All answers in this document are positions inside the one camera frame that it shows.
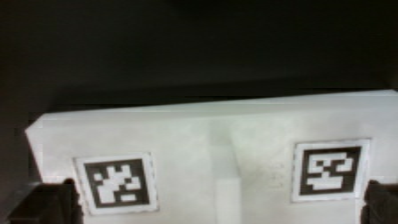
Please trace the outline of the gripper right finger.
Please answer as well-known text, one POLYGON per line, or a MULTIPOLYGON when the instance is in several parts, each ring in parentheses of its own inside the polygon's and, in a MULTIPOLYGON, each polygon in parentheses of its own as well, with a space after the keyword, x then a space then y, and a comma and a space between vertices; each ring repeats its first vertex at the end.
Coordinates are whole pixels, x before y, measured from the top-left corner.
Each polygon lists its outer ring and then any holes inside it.
POLYGON ((398 184, 371 180, 363 193, 360 224, 398 224, 398 184))

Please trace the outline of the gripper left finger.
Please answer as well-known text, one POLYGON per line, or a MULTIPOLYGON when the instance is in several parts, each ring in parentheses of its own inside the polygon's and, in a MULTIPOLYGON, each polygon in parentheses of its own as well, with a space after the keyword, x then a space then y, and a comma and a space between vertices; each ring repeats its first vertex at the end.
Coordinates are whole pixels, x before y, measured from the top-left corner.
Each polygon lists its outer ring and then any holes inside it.
POLYGON ((74 181, 40 184, 5 218, 5 224, 83 224, 74 181))

